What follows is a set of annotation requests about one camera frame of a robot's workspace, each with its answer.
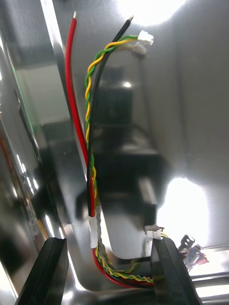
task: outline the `jst connector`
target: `jst connector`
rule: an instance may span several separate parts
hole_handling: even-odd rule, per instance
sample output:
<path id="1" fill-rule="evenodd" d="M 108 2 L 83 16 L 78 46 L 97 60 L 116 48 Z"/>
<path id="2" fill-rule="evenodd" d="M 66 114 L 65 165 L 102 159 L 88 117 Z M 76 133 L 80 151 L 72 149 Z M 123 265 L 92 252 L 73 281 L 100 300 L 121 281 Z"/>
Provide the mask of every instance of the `jst connector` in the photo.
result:
<path id="1" fill-rule="evenodd" d="M 140 34 L 138 35 L 137 40 L 140 40 L 141 43 L 143 43 L 143 44 L 148 44 L 148 45 L 152 46 L 152 44 L 154 42 L 154 36 L 150 35 L 146 31 L 142 30 L 142 31 L 140 31 Z"/>

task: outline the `black wire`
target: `black wire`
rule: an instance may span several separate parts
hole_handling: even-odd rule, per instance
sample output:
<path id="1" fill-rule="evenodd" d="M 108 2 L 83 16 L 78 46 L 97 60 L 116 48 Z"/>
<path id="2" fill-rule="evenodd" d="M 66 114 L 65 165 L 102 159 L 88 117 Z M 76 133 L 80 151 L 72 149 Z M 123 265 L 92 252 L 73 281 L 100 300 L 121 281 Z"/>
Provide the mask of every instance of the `black wire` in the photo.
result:
<path id="1" fill-rule="evenodd" d="M 118 41 L 124 35 L 125 31 L 130 26 L 131 20 L 133 17 L 130 17 L 124 25 L 121 27 L 120 31 L 117 33 L 115 38 L 112 42 Z M 88 214 L 91 216 L 91 198 L 90 198 L 90 179 L 91 179 L 91 162 L 92 162 L 92 142 L 93 142 L 93 130 L 94 130 L 94 118 L 97 109 L 97 101 L 98 101 L 98 89 L 99 89 L 99 82 L 106 65 L 106 62 L 110 56 L 111 52 L 108 52 L 104 55 L 102 59 L 98 72 L 96 74 L 94 80 L 94 87 L 92 92 L 92 101 L 91 101 L 91 112 L 90 112 L 90 128 L 89 128 L 89 140 L 88 140 L 88 166 L 87 166 L 87 204 L 88 204 Z"/>

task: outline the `white tape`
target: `white tape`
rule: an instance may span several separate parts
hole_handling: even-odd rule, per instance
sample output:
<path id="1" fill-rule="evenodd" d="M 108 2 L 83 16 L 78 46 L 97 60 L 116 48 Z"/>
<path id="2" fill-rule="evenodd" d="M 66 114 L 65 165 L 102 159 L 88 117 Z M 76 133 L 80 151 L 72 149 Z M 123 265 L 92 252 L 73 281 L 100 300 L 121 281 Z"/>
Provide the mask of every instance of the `white tape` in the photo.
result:
<path id="1" fill-rule="evenodd" d="M 92 249 L 98 245 L 98 227 L 96 215 L 94 217 L 88 216 L 90 225 L 90 246 Z"/>

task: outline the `cable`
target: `cable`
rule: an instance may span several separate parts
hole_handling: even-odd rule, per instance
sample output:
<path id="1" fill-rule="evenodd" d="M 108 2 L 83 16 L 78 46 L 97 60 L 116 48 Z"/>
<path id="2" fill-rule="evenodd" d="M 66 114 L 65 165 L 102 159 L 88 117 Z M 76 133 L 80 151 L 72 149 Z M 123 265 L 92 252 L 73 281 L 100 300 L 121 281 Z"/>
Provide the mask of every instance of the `cable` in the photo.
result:
<path id="1" fill-rule="evenodd" d="M 112 281 L 115 284 L 119 284 L 123 287 L 126 288 L 149 288 L 152 289 L 152 285 L 149 284 L 145 284 L 143 282 L 139 282 L 137 284 L 133 283 L 133 281 L 127 281 L 127 280 L 122 280 L 120 278 L 116 278 L 115 276 L 112 276 L 110 274 L 108 274 L 102 267 L 102 265 L 100 265 L 99 261 L 96 259 L 96 255 L 95 255 L 95 249 L 92 249 L 92 256 L 94 259 L 94 262 L 97 266 L 97 268 L 100 270 L 100 272 L 106 277 L 108 278 L 110 281 Z"/>
<path id="2" fill-rule="evenodd" d="M 125 31 L 130 26 L 130 23 L 131 23 L 132 19 L 133 19 L 133 16 L 131 16 L 130 19 L 128 19 L 124 23 L 124 25 L 122 26 L 120 31 L 117 33 L 117 35 L 113 39 L 113 42 L 116 42 L 119 39 L 121 39 L 121 37 L 124 35 Z M 95 96 L 95 93 L 97 93 L 97 91 L 98 91 L 99 81 L 100 81 L 104 66 L 105 66 L 109 56 L 110 56 L 110 52 L 108 52 L 104 55 L 103 60 L 100 64 L 99 70 L 97 72 L 95 82 L 94 82 L 94 88 L 93 88 L 93 98 L 92 98 L 91 114 L 90 114 L 91 124 L 90 124 L 90 128 L 89 128 L 89 137 L 88 137 L 88 166 L 87 166 L 87 201 L 88 201 L 88 209 L 90 209 L 90 210 L 91 210 L 91 203 L 92 202 L 91 202 L 91 194 L 90 194 L 90 184 L 89 184 L 88 179 L 90 179 L 90 177 L 91 177 L 92 135 L 93 135 L 93 128 L 94 128 L 94 113 L 95 113 L 95 108 L 96 108 L 96 102 L 95 102 L 95 107 L 94 107 L 94 101 L 95 101 L 95 98 L 97 98 L 97 96 Z"/>
<path id="3" fill-rule="evenodd" d="M 90 64 L 90 66 L 87 69 L 87 76 L 85 78 L 85 86 L 86 86 L 86 91 L 85 91 L 85 106 L 86 106 L 86 115 L 85 115 L 85 130 L 86 130 L 86 135 L 85 135 L 85 139 L 86 139 L 86 143 L 88 143 L 88 137 L 89 137 L 89 127 L 90 127 L 90 88 L 91 88 L 91 75 L 95 69 L 95 66 L 101 62 L 101 60 L 104 57 L 105 52 L 107 52 L 109 50 L 109 52 L 113 51 L 115 48 L 117 48 L 119 45 L 123 45 L 124 43 L 127 42 L 131 42 L 137 39 L 138 36 L 133 36 L 133 35 L 129 35 L 129 36 L 125 36 L 122 37 L 119 41 L 117 42 L 111 42 L 109 43 L 104 50 L 98 52 L 94 58 L 94 62 L 92 62 Z M 93 185 L 94 185 L 94 199 L 96 199 L 98 191 L 97 191 L 97 187 L 96 187 L 96 169 L 94 167 L 94 157 L 92 155 L 92 164 L 91 164 L 91 168 L 92 168 L 92 179 L 93 179 Z"/>
<path id="4" fill-rule="evenodd" d="M 125 25 L 119 31 L 120 35 L 122 35 L 122 31 L 123 30 L 125 31 L 125 27 L 128 28 L 131 19 L 132 18 L 127 20 Z M 66 85 L 67 85 L 67 91 L 68 91 L 68 95 L 69 95 L 71 112 L 72 112 L 72 115 L 73 115 L 73 122 L 74 122 L 75 129 L 76 129 L 76 132 L 77 132 L 77 135 L 78 135 L 78 138 L 79 138 L 81 149 L 83 151 L 83 156 L 84 156 L 85 163 L 88 165 L 90 163 L 88 163 L 89 160 L 88 160 L 87 154 L 86 154 L 86 144 L 85 144 L 85 141 L 84 141 L 83 130 L 82 130 L 82 127 L 81 127 L 81 124 L 80 124 L 79 113 L 78 113 L 78 110 L 77 110 L 77 104 L 76 104 L 75 95 L 74 95 L 74 88 L 73 88 L 72 71 L 71 71 L 71 51 L 72 51 L 73 36 L 74 36 L 74 31 L 75 31 L 76 24 L 77 24 L 76 14 L 74 14 L 74 17 L 73 17 L 73 20 L 72 20 L 72 23 L 71 23 L 71 26 L 70 26 L 70 31 L 69 31 L 69 36 L 68 36 L 68 40 L 67 40 L 67 45 L 66 45 L 65 77 L 66 77 Z M 88 179 L 88 181 L 87 181 L 87 191 L 90 192 L 89 215 L 94 216 L 94 189 L 93 189 L 93 183 L 92 183 L 92 179 L 91 179 L 90 173 L 89 173 L 89 176 L 87 176 L 87 179 Z M 116 284 L 125 286 L 125 287 L 142 288 L 142 287 L 146 287 L 147 286 L 147 284 L 145 284 L 144 282 L 142 282 L 142 283 L 133 283 L 132 279 L 129 280 L 129 284 L 126 284 L 126 283 L 128 283 L 128 279 L 125 278 L 125 280 L 122 280 L 120 278 L 116 278 L 115 274 L 114 275 L 108 274 L 103 269 L 103 267 L 101 266 L 100 262 L 97 260 L 97 258 L 95 256 L 95 251 L 92 250 L 92 252 L 93 252 L 93 258 L 94 258 L 94 261 L 95 261 L 97 267 L 99 268 L 99 270 L 107 278 L 109 278 L 109 280 L 113 281 Z"/>
<path id="5" fill-rule="evenodd" d="M 86 143 L 84 140 L 84 134 L 82 130 L 82 126 L 80 123 L 80 117 L 77 109 L 77 104 L 75 100 L 75 94 L 74 94 L 74 86 L 73 86 L 73 79 L 72 79 L 72 69 L 71 69 L 71 55 L 72 55 L 72 45 L 73 45 L 73 38 L 74 38 L 74 32 L 76 28 L 77 20 L 76 20 L 76 12 L 74 13 L 70 29 L 69 29 L 69 34 L 68 34 L 68 39 L 66 43 L 66 51 L 65 51 L 65 80 L 66 80 L 66 86 L 67 86 L 67 92 L 68 92 L 68 98 L 69 98 L 69 104 L 73 116 L 73 123 L 75 126 L 75 130 L 80 142 L 80 147 L 83 152 L 83 157 L 86 163 L 86 166 L 88 165 L 88 154 L 87 154 L 87 147 Z M 90 179 L 90 196 L 91 196 L 91 204 L 92 204 L 92 212 L 91 207 L 89 208 L 90 214 L 92 216 L 94 215 L 94 191 L 93 191 L 93 182 L 92 179 Z"/>
<path id="6" fill-rule="evenodd" d="M 129 19 L 126 21 L 126 23 L 124 24 L 124 26 L 122 27 L 122 29 L 119 31 L 119 33 L 117 34 L 117 36 L 115 37 L 115 39 L 113 40 L 114 41 L 117 41 L 119 40 L 122 35 L 124 34 L 124 32 L 127 30 L 127 28 L 129 27 L 130 25 L 130 22 L 131 22 L 132 19 Z M 94 89 L 93 89 L 93 98 L 92 98 L 92 106 L 91 106 L 91 114 L 90 114 L 90 123 L 89 124 L 89 137 L 88 137 L 88 167 L 87 167 L 87 198 L 88 198 L 88 205 L 91 205 L 91 197 L 90 197 L 90 185 L 89 185 L 89 181 L 88 181 L 88 178 L 90 177 L 91 175 L 91 161 L 92 161 L 92 137 L 93 137 L 93 128 L 94 128 L 94 114 L 96 112 L 96 106 L 97 106 L 97 94 L 98 94 L 98 87 L 99 87 L 99 82 L 100 82 L 100 78 L 101 78 L 101 75 L 102 75 L 102 72 L 103 72 L 103 69 L 105 67 L 105 64 L 109 58 L 109 55 L 110 55 L 110 52 L 109 53 L 106 53 L 103 58 L 102 58 L 102 62 L 100 64 L 100 67 L 99 67 L 99 70 L 97 72 L 97 75 L 96 75 L 96 78 L 95 78 L 95 82 L 94 82 Z M 97 260 L 97 257 L 96 257 L 96 254 L 95 254 L 96 250 L 94 249 L 93 250 L 93 258 L 94 258 L 94 261 L 96 263 L 96 265 L 98 266 L 99 270 L 103 273 L 103 274 L 106 274 L 106 277 L 108 277 L 109 279 L 111 279 L 111 276 L 114 276 L 115 274 L 117 276 L 123 276 L 123 274 L 117 274 L 117 273 L 113 273 L 114 275 L 111 275 L 111 274 L 108 274 L 106 273 L 106 271 L 103 269 L 103 267 L 100 265 L 99 261 Z M 114 279 L 113 278 L 113 281 L 115 281 L 117 284 L 120 284 L 120 278 L 116 278 Z M 134 286 L 136 287 L 136 283 L 131 283 L 130 284 L 131 286 Z M 139 284 L 141 285 L 140 287 L 146 287 L 146 285 L 150 285 L 149 288 L 152 289 L 152 283 L 150 284 L 145 284 L 144 282 L 142 284 Z"/>
<path id="7" fill-rule="evenodd" d="M 124 279 L 136 280 L 138 282 L 148 282 L 150 284 L 153 283 L 153 280 L 150 277 L 146 277 L 146 276 L 141 277 L 139 275 L 134 275 L 134 274 L 128 275 L 128 274 L 123 274 L 121 272 L 117 272 L 116 270 L 109 267 L 106 261 L 103 259 L 103 257 L 100 256 L 98 252 L 98 247 L 95 249 L 94 252 L 100 264 L 103 266 L 106 272 L 110 273 L 111 275 L 114 275 L 116 277 L 122 277 Z"/>

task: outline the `shiny metal wall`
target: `shiny metal wall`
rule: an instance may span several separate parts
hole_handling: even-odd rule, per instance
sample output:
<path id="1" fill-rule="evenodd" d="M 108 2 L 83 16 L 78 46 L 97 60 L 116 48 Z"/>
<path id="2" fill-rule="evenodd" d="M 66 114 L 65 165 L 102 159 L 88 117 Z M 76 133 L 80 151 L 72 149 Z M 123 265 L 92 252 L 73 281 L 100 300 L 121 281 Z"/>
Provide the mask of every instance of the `shiny metal wall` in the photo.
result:
<path id="1" fill-rule="evenodd" d="M 101 80 L 94 153 L 102 238 L 113 262 L 123 267 L 148 255 L 144 224 L 156 217 L 176 244 L 188 233 L 209 248 L 210 263 L 192 275 L 206 277 L 200 295 L 211 298 L 218 286 L 227 300 L 226 0 L 1 1 L 0 224 L 4 248 L 16 255 L 10 262 L 17 261 L 11 270 L 1 257 L 11 281 L 5 291 L 12 298 L 20 292 L 45 238 L 67 236 L 63 303 L 133 302 L 109 292 L 116 286 L 91 258 L 85 176 L 63 70 L 74 10 L 73 77 L 82 125 L 84 77 L 97 51 L 132 14 L 128 33 L 144 29 L 155 38 L 145 57 L 114 52 Z M 142 263 L 140 272 L 147 270 Z M 215 276 L 225 281 L 208 281 Z M 146 294 L 146 301 L 152 297 Z"/>

